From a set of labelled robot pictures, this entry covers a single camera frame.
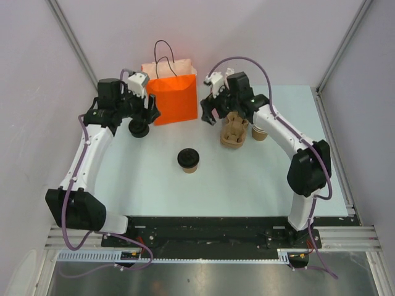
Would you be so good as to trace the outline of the brown pulp cup carrier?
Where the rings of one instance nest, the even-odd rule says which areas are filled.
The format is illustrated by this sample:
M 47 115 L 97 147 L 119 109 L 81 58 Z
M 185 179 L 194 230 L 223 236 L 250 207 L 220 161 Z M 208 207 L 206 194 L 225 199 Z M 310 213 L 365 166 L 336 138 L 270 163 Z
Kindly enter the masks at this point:
M 238 149 L 243 146 L 249 122 L 239 116 L 238 112 L 230 112 L 225 117 L 225 124 L 220 132 L 220 143 L 228 148 Z

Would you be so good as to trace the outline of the black plastic cup lid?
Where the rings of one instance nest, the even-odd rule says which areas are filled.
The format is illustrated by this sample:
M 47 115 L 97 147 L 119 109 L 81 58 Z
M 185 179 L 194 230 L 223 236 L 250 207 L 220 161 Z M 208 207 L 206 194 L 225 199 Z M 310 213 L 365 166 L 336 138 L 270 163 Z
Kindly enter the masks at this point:
M 193 148 L 185 148 L 179 151 L 177 155 L 177 162 L 179 166 L 194 166 L 200 161 L 200 156 L 197 150 Z

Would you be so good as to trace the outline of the brown paper coffee cup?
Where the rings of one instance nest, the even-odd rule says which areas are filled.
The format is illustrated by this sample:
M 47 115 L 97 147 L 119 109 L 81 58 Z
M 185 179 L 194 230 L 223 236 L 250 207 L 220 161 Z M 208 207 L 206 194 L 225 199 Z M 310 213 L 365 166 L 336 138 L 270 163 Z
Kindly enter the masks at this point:
M 191 174 L 194 173 L 198 168 L 198 164 L 195 164 L 194 166 L 182 166 L 182 170 L 185 173 Z

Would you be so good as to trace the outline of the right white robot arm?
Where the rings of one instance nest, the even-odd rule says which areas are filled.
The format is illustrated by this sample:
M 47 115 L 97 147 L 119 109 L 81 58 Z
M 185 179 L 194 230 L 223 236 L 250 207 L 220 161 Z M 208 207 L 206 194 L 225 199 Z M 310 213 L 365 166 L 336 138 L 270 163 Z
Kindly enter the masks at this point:
M 227 77 L 213 72 L 205 77 L 204 84 L 210 88 L 210 94 L 200 102 L 202 121 L 214 125 L 217 118 L 237 112 L 267 133 L 289 157 L 291 164 L 286 178 L 293 191 L 293 202 L 288 215 L 291 228 L 285 231 L 285 241 L 291 247 L 300 247 L 307 240 L 305 230 L 312 225 L 313 196 L 331 177 L 328 143 L 304 137 L 280 115 L 267 96 L 254 94 L 244 72 Z

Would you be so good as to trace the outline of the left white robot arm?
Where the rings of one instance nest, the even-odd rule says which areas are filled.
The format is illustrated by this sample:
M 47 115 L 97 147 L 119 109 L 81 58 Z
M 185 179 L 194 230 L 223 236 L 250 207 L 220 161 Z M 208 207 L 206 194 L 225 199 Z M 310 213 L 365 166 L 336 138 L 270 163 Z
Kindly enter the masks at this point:
M 45 195 L 58 227 L 115 233 L 115 240 L 125 247 L 135 242 L 136 231 L 128 226 L 128 218 L 110 212 L 95 197 L 94 189 L 104 154 L 122 121 L 131 118 L 137 134 L 145 136 L 149 124 L 159 117 L 156 97 L 146 91 L 148 82 L 144 72 L 134 72 L 126 81 L 99 80 L 97 97 L 78 118 L 82 136 L 70 169 L 59 187 Z

